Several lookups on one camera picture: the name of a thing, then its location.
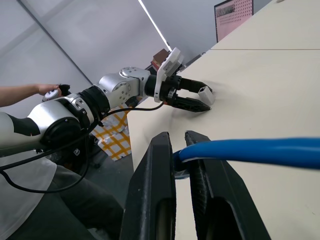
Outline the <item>computer monitor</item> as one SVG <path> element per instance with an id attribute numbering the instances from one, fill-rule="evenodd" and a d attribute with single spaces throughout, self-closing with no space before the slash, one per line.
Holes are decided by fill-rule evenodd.
<path id="1" fill-rule="evenodd" d="M 216 41 L 238 28 L 254 12 L 253 0 L 225 0 L 214 6 Z"/>

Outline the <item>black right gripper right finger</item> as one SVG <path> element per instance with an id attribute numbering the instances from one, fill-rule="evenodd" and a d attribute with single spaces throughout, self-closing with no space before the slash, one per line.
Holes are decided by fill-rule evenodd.
<path id="1" fill-rule="evenodd" d="M 271 240 L 238 173 L 225 160 L 186 163 L 197 240 Z"/>

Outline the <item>white yellow checked bag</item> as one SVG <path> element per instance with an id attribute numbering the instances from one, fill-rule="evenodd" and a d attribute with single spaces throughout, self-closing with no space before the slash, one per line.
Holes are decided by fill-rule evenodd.
<path id="1" fill-rule="evenodd" d="M 97 145 L 113 161 L 118 161 L 132 153 L 128 126 L 128 111 L 113 113 L 102 120 L 91 134 Z"/>

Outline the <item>brown box stack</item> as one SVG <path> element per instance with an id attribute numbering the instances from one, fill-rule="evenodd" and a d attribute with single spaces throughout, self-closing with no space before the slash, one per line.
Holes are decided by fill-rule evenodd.
<path id="1" fill-rule="evenodd" d="M 162 63 L 167 59 L 169 54 L 170 51 L 167 51 L 163 48 L 153 56 L 153 59 L 150 63 L 156 72 L 159 70 Z"/>

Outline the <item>person's bare hand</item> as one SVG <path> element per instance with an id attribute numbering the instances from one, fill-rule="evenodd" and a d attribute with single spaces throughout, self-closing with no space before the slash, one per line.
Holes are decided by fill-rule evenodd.
<path id="1" fill-rule="evenodd" d="M 48 92 L 57 91 L 58 95 L 61 96 L 61 90 L 58 84 L 37 84 L 37 93 L 44 96 Z"/>

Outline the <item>white and black handheld controller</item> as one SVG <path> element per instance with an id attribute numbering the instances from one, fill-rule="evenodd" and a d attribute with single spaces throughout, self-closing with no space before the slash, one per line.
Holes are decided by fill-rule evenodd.
<path id="1" fill-rule="evenodd" d="M 58 89 L 51 90 L 47 92 L 43 98 L 42 102 L 47 102 L 53 99 L 57 99 L 59 97 L 65 97 L 70 94 L 70 85 L 68 84 L 60 84 Z"/>

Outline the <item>person in white shirt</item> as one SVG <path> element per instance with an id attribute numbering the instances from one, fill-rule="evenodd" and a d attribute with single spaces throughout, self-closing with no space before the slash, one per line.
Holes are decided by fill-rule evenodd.
<path id="1" fill-rule="evenodd" d="M 89 229 L 119 240 L 123 208 L 105 189 L 42 158 L 8 170 L 30 189 L 62 192 L 30 193 L 16 189 L 0 175 L 0 240 L 96 240 Z"/>

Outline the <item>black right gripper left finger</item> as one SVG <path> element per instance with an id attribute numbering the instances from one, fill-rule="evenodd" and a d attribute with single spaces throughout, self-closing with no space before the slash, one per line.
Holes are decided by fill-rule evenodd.
<path id="1" fill-rule="evenodd" d="M 168 132 L 152 138 L 133 173 L 120 240 L 175 240 L 176 184 Z"/>

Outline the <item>ceiling light strip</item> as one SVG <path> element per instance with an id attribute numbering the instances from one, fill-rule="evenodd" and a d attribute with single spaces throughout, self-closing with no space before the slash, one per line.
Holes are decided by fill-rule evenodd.
<path id="1" fill-rule="evenodd" d="M 156 25 L 155 21 L 153 20 L 153 18 L 151 17 L 150 13 L 148 12 L 146 6 L 144 5 L 142 0 L 137 0 L 138 3 L 140 4 L 140 6 L 142 7 L 143 11 L 146 13 L 147 17 L 149 18 L 149 20 L 151 21 L 152 25 L 154 26 L 155 30 L 157 31 L 158 35 L 160 36 L 160 38 L 162 39 L 163 43 L 165 44 L 165 46 L 167 47 L 167 49 L 171 52 L 172 48 L 170 47 L 170 45 L 168 44 L 167 40 L 165 39 L 165 37 L 163 36 L 163 34 L 161 33 L 160 29 L 158 28 L 158 26 Z"/>

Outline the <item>white coupler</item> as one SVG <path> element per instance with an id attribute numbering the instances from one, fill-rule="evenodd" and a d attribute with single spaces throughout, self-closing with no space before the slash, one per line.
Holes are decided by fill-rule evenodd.
<path id="1" fill-rule="evenodd" d="M 200 100 L 208 106 L 212 106 L 216 99 L 214 91 L 209 86 L 200 88 L 198 95 Z"/>

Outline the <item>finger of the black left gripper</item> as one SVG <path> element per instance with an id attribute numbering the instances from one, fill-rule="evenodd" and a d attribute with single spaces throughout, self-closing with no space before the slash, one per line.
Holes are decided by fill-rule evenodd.
<path id="1" fill-rule="evenodd" d="M 199 93 L 201 92 L 201 89 L 208 88 L 209 91 L 213 93 L 213 90 L 204 82 L 196 81 L 188 78 L 181 78 L 180 88 L 192 93 Z"/>
<path id="2" fill-rule="evenodd" d="M 211 107 L 203 103 L 199 99 L 189 98 L 189 97 L 179 97 L 177 96 L 174 100 L 174 107 L 177 109 L 193 112 L 193 113 L 202 113 L 207 112 Z"/>

